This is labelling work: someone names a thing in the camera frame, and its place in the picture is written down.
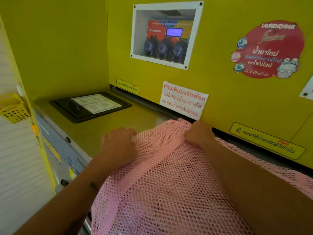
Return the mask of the person's left hand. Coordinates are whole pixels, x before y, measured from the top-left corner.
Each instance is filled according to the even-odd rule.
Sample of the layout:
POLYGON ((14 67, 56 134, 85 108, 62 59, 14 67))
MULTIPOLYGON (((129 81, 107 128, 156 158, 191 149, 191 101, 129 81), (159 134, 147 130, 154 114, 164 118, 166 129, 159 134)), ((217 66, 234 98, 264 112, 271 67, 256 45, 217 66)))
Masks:
POLYGON ((114 169, 132 162, 138 155, 135 142, 132 143, 105 143, 95 159, 114 169))

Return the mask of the person's right hand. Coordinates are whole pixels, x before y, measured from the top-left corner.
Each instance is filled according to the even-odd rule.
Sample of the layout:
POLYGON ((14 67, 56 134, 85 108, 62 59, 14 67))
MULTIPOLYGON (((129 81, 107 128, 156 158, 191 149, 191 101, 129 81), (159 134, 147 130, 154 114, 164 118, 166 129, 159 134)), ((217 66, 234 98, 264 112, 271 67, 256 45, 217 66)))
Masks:
POLYGON ((185 131, 184 139, 202 149, 217 143, 212 127, 203 121, 195 121, 189 130, 185 131))

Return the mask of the pink mesh laundry bag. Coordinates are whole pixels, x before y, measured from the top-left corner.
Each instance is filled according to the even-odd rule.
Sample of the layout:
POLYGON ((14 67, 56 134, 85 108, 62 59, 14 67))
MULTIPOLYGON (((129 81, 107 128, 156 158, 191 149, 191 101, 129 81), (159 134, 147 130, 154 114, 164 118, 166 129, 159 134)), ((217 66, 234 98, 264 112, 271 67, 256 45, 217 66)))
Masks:
POLYGON ((204 152, 168 120, 135 139, 138 157, 113 172, 91 209, 92 235, 256 235, 204 152))

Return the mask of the person's right forearm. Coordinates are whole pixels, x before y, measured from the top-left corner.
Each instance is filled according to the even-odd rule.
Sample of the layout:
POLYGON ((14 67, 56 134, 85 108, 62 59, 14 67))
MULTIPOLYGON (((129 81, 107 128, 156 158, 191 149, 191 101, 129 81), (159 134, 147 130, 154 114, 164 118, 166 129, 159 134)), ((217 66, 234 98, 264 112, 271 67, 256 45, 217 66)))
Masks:
POLYGON ((313 235, 313 200, 211 139, 203 146, 227 195, 256 235, 313 235))

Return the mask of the white instruction label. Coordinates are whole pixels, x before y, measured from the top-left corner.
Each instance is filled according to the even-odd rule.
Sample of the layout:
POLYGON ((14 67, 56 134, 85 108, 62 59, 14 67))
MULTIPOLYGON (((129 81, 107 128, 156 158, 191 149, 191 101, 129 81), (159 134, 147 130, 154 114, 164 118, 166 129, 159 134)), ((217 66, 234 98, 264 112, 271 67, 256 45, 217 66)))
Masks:
POLYGON ((92 114, 102 113, 108 110, 122 107, 121 104, 118 104, 101 94, 81 96, 71 98, 71 100, 92 114))

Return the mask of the small yellow warning sticker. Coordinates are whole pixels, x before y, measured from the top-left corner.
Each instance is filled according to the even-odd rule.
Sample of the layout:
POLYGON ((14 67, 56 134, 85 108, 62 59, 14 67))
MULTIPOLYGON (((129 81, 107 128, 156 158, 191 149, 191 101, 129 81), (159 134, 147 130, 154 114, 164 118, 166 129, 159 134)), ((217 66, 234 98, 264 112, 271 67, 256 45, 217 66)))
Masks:
POLYGON ((121 79, 116 79, 116 86, 132 94, 140 95, 140 87, 121 79))

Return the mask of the black detergent compartment lid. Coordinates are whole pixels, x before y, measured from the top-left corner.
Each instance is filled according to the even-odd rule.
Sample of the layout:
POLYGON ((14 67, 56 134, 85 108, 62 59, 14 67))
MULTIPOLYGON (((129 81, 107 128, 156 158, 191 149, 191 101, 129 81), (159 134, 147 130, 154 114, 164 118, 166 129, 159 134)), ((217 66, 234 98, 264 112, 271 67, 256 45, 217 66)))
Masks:
POLYGON ((68 119, 72 123, 82 123, 86 122, 107 114, 111 114, 120 110, 124 110, 127 108, 132 107, 132 104, 129 102, 126 102, 125 100, 118 98, 106 91, 102 91, 99 93, 94 94, 101 94, 114 102, 121 104, 122 107, 118 107, 112 110, 108 110, 102 113, 92 114, 88 110, 84 109, 83 107, 76 104, 74 101, 71 100, 71 98, 81 97, 81 96, 87 96, 87 95, 93 95, 93 94, 84 94, 80 96, 75 97, 64 97, 54 100, 49 100, 49 104, 53 106, 59 113, 61 113, 66 119, 68 119))

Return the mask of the yellow sticker on machine front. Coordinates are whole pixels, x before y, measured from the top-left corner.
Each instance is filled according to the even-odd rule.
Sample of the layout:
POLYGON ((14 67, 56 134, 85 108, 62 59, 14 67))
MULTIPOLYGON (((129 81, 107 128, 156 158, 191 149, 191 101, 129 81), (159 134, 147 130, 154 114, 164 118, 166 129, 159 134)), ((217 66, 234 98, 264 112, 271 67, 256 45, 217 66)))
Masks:
POLYGON ((48 140, 45 137, 43 137, 43 139, 44 139, 45 145, 48 147, 50 152, 54 155, 58 163, 61 165, 61 156, 59 155, 59 153, 54 149, 54 147, 48 142, 48 140))

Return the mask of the long yellow warning sticker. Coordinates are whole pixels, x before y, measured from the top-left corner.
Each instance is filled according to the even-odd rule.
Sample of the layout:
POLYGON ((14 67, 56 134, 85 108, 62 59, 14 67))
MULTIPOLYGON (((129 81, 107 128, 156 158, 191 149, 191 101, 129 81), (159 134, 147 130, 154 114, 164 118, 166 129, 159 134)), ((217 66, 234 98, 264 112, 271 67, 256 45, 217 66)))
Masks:
POLYGON ((306 151, 304 147, 298 146, 270 134, 261 132, 243 124, 234 122, 229 132, 243 140, 261 146, 276 154, 297 160, 306 151))

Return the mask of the dark dispenser pump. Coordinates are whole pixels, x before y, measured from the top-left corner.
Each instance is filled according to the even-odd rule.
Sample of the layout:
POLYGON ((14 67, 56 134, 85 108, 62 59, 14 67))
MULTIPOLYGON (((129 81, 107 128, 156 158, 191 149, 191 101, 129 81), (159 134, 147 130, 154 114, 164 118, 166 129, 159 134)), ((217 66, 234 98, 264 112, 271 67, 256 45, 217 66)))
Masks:
POLYGON ((180 38, 172 49, 172 62, 184 64, 188 48, 187 39, 180 38))
POLYGON ((157 49, 157 58, 160 60, 171 61, 173 41, 172 37, 165 37, 159 42, 157 49))
POLYGON ((159 40, 157 36, 151 35, 144 43, 144 55, 151 58, 157 57, 159 40))

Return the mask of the white framed viewing window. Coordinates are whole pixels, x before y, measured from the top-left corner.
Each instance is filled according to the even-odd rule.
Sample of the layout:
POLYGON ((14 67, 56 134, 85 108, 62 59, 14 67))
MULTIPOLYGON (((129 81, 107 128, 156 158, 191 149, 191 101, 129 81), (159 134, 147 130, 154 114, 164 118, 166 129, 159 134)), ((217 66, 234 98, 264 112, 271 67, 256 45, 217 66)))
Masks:
POLYGON ((132 14, 131 53, 134 59, 148 61, 182 70, 188 70, 199 23, 201 20, 203 0, 184 2, 165 2, 134 4, 132 14), (190 39, 184 64, 160 60, 144 55, 144 43, 147 38, 147 24, 149 20, 193 20, 190 39))

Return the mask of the blue display screen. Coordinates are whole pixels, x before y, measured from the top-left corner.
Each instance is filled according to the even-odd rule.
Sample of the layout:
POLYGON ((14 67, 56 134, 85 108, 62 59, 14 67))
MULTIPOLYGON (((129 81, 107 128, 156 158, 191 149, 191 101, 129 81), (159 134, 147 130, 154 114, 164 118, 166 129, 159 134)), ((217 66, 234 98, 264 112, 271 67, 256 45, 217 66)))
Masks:
POLYGON ((181 38, 183 33, 183 28, 166 28, 166 37, 174 37, 174 38, 181 38))

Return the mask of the round red advert sticker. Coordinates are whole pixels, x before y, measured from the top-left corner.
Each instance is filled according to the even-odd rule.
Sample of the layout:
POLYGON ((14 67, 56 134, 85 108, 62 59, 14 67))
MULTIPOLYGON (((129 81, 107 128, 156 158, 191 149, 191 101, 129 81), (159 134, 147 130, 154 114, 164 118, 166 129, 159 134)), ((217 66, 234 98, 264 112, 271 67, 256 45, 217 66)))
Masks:
POLYGON ((298 23, 264 22, 236 43, 230 60, 233 71, 254 79, 288 79, 300 66, 305 38, 298 23))

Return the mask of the yellow plastic basket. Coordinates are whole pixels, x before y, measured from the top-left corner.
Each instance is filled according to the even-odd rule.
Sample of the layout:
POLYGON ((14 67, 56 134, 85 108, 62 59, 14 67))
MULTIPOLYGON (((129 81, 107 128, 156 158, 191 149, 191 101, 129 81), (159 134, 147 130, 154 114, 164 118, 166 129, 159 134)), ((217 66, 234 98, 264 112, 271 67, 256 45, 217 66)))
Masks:
POLYGON ((31 114, 18 94, 6 93, 0 95, 0 116, 16 124, 30 118, 31 114))

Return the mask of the white frame corner with screw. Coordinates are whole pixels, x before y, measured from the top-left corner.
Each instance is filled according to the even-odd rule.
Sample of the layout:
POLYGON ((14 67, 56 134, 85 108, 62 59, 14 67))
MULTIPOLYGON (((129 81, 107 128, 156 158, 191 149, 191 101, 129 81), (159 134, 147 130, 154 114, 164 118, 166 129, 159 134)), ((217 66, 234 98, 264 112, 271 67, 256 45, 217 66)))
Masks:
POLYGON ((302 89, 299 94, 299 97, 306 98, 313 101, 313 75, 302 89))

